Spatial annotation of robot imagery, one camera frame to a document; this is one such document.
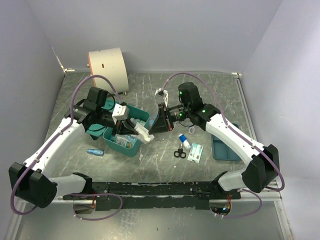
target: purple hose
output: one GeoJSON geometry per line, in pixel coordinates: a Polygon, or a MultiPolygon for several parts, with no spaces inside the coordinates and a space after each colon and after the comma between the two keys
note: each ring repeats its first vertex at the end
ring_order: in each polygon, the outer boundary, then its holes
{"type": "Polygon", "coordinates": [[[75,104],[75,98],[76,98],[76,95],[79,91],[79,89],[87,82],[89,81],[90,79],[93,79],[93,78],[101,78],[103,80],[105,80],[111,87],[113,93],[115,94],[115,96],[117,97],[117,99],[119,100],[120,103],[123,102],[122,98],[120,97],[119,93],[116,91],[115,87],[112,85],[112,83],[104,76],[102,75],[91,75],[91,76],[88,76],[86,77],[85,79],[83,79],[79,85],[76,87],[76,89],[74,90],[73,94],[72,94],[72,97],[71,97],[71,101],[70,101],[70,123],[65,126],[61,132],[58,132],[56,135],[54,135],[50,141],[43,147],[43,149],[40,151],[40,153],[38,154],[38,156],[36,157],[36,159],[26,168],[26,170],[21,174],[21,176],[18,178],[18,180],[15,182],[13,188],[12,188],[12,192],[11,192],[11,196],[10,196],[10,207],[11,207],[11,210],[17,214],[17,215],[27,215],[29,213],[31,213],[33,210],[36,209],[36,206],[34,206],[31,210],[27,211],[27,212],[21,212],[21,211],[18,211],[15,207],[15,195],[16,195],[16,192],[17,192],[17,189],[19,187],[19,184],[21,183],[22,179],[27,175],[27,173],[29,172],[30,169],[32,169],[36,164],[37,162],[39,162],[40,158],[45,154],[45,152],[48,150],[48,148],[52,145],[52,143],[64,132],[66,131],[74,122],[74,104],[75,104]]]}
{"type": "MultiPolygon", "coordinates": [[[[70,196],[75,196],[75,197],[102,197],[102,196],[114,196],[114,197],[117,197],[119,200],[120,200],[120,206],[119,208],[112,214],[108,215],[108,216],[104,216],[104,217],[101,217],[101,218],[86,218],[86,217],[80,217],[79,215],[76,214],[76,205],[73,206],[73,214],[76,218],[78,219],[81,219],[81,220],[87,220],[87,221],[100,221],[100,220],[105,220],[105,219],[108,219],[108,218],[111,218],[113,217],[114,215],[116,215],[117,213],[120,212],[121,208],[122,208],[122,205],[124,204],[123,200],[122,200],[122,197],[120,197],[119,195],[117,194],[114,194],[114,193],[97,193],[97,194],[78,194],[78,193],[73,193],[73,194],[70,194],[70,196]]],[[[90,206],[86,206],[86,205],[77,205],[77,206],[83,206],[85,208],[88,208],[88,209],[93,209],[93,207],[90,207],[90,206]]]]}
{"type": "MultiPolygon", "coordinates": [[[[238,133],[231,125],[228,124],[228,121],[226,119],[226,116],[225,116],[225,111],[224,109],[222,108],[222,105],[220,103],[220,101],[218,100],[217,98],[217,95],[215,94],[215,92],[211,89],[211,87],[204,81],[202,80],[200,77],[198,77],[197,75],[195,74],[192,74],[190,72],[177,72],[173,75],[171,75],[165,82],[164,82],[164,85],[162,87],[162,90],[164,90],[166,88],[166,86],[168,85],[168,83],[177,75],[189,75],[191,77],[194,77],[195,79],[198,79],[208,90],[209,92],[212,94],[212,96],[214,97],[216,103],[218,104],[218,108],[220,109],[220,112],[221,112],[221,116],[222,116],[222,119],[225,123],[225,125],[227,125],[227,127],[232,131],[234,132],[239,138],[241,138],[243,141],[245,141],[247,144],[249,144],[250,146],[253,146],[253,148],[255,150],[257,150],[270,164],[271,166],[274,168],[274,170],[276,171],[276,173],[278,174],[278,176],[280,177],[280,180],[281,180],[281,187],[280,188],[274,188],[274,187],[269,187],[267,186],[266,188],[267,189],[270,189],[270,190],[274,190],[274,191],[277,191],[277,192],[280,192],[282,191],[284,188],[285,188],[285,180],[284,180],[284,177],[282,176],[279,168],[274,164],[274,162],[261,150],[259,149],[257,146],[253,145],[251,141],[249,141],[248,139],[246,139],[244,136],[242,136],[240,133],[238,133]]],[[[239,215],[239,216],[229,216],[228,218],[242,218],[242,217],[246,217],[246,216],[249,216],[249,215],[252,215],[252,214],[255,214],[257,211],[259,211],[261,209],[261,206],[262,206],[262,200],[261,198],[253,191],[250,191],[250,190],[247,190],[247,189],[242,189],[243,191],[246,191],[248,193],[251,193],[253,195],[255,195],[259,201],[260,201],[260,206],[258,207],[257,210],[253,211],[253,212],[250,212],[250,213],[247,213],[247,214],[244,214],[244,215],[239,215]]]]}

